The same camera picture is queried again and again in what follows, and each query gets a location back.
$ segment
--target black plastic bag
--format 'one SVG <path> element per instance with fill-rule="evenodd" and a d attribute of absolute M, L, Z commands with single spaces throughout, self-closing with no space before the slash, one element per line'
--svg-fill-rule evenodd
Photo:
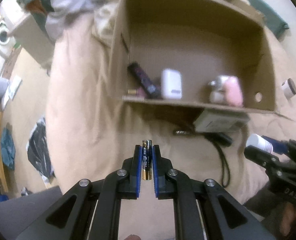
<path fill-rule="evenodd" d="M 33 128 L 26 148 L 30 163 L 41 175 L 49 179 L 53 174 L 53 169 L 47 146 L 46 123 L 44 117 L 39 119 Z"/>

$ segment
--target white cylindrical object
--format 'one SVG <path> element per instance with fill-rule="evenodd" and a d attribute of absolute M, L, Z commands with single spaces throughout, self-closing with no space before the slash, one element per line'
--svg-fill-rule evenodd
<path fill-rule="evenodd" d="M 209 101 L 212 104 L 226 105 L 225 95 L 223 92 L 212 91 L 209 96 Z"/>
<path fill-rule="evenodd" d="M 287 79 L 282 84 L 282 90 L 283 90 L 285 97 L 287 99 L 296 95 L 296 86 L 295 86 L 294 81 L 291 78 Z"/>
<path fill-rule="evenodd" d="M 266 141 L 264 138 L 259 136 L 258 134 L 251 134 L 246 142 L 246 147 L 252 145 L 254 147 L 257 147 L 265 152 L 272 153 L 273 152 L 273 146 L 269 141 Z"/>
<path fill-rule="evenodd" d="M 174 69 L 166 68 L 161 73 L 161 96 L 163 99 L 181 99 L 181 73 Z"/>

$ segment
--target metal screw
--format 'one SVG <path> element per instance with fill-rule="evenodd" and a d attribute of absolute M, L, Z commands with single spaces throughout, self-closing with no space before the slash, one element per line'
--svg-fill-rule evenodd
<path fill-rule="evenodd" d="M 216 181 L 214 181 L 213 179 L 206 179 L 205 183 L 206 183 L 207 186 L 213 187 L 213 186 L 215 186 Z"/>
<path fill-rule="evenodd" d="M 117 174 L 119 176 L 125 176 L 127 174 L 127 171 L 126 170 L 123 170 L 123 169 L 120 169 L 120 170 L 117 170 Z"/>
<path fill-rule="evenodd" d="M 87 179 L 82 179 L 82 180 L 79 181 L 79 185 L 81 187 L 88 186 L 88 184 L 89 184 L 89 180 L 87 180 Z"/>
<path fill-rule="evenodd" d="M 215 85 L 216 85 L 216 81 L 215 81 L 215 80 L 210 81 L 210 82 L 208 83 L 208 85 L 209 85 L 209 86 L 215 86 Z"/>
<path fill-rule="evenodd" d="M 178 171 L 177 171 L 176 169 L 170 169 L 170 170 L 168 171 L 168 174 L 169 174 L 170 176 L 176 176 L 176 175 L 178 174 Z"/>

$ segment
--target blue gripper pad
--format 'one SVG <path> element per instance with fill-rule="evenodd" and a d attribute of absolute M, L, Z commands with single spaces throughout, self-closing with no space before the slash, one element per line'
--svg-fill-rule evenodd
<path fill-rule="evenodd" d="M 139 197 L 140 193 L 140 182 L 141 182 L 141 162 L 143 160 L 143 148 L 140 146 L 139 148 L 139 156 L 138 156 L 138 167 L 137 167 L 137 183 L 136 183 L 136 196 Z"/>
<path fill-rule="evenodd" d="M 288 152 L 288 146 L 286 142 L 281 142 L 264 135 L 262 136 L 262 138 L 264 138 L 266 141 L 269 141 L 272 144 L 274 153 L 286 154 Z"/>
<path fill-rule="evenodd" d="M 157 160 L 156 160 L 156 153 L 155 147 L 152 147 L 152 174 L 153 174 L 153 185 L 155 187 L 155 196 L 158 197 L 159 195 L 159 185 L 158 185 L 158 174 L 157 174 Z"/>

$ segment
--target round hole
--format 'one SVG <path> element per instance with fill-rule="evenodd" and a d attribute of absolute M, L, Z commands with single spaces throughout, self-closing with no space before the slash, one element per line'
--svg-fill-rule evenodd
<path fill-rule="evenodd" d="M 8 33 L 6 31 L 0 32 L 0 41 L 1 42 L 6 42 L 8 39 Z"/>
<path fill-rule="evenodd" d="M 256 93 L 256 95 L 255 95 L 255 101 L 257 103 L 259 103 L 262 99 L 263 99 L 263 95 L 260 92 Z"/>

